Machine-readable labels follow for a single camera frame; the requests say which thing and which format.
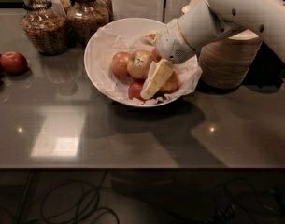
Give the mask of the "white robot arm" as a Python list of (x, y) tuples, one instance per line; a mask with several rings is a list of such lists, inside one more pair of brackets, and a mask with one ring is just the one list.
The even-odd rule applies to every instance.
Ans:
[(153, 97), (171, 77), (173, 66), (188, 61), (206, 44), (247, 29), (285, 63), (285, 1), (206, 0), (156, 34), (154, 46), (163, 60), (144, 83), (141, 97)]

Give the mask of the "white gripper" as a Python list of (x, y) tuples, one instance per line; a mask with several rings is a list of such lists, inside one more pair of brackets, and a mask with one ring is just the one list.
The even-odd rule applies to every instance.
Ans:
[(148, 77), (140, 92), (140, 96), (148, 100), (171, 77), (174, 64), (185, 63), (195, 55), (196, 51), (187, 44), (177, 19), (169, 22), (160, 31), (155, 30), (144, 34), (143, 42), (150, 46), (155, 45), (158, 54), (163, 58), (157, 63), (150, 64)]

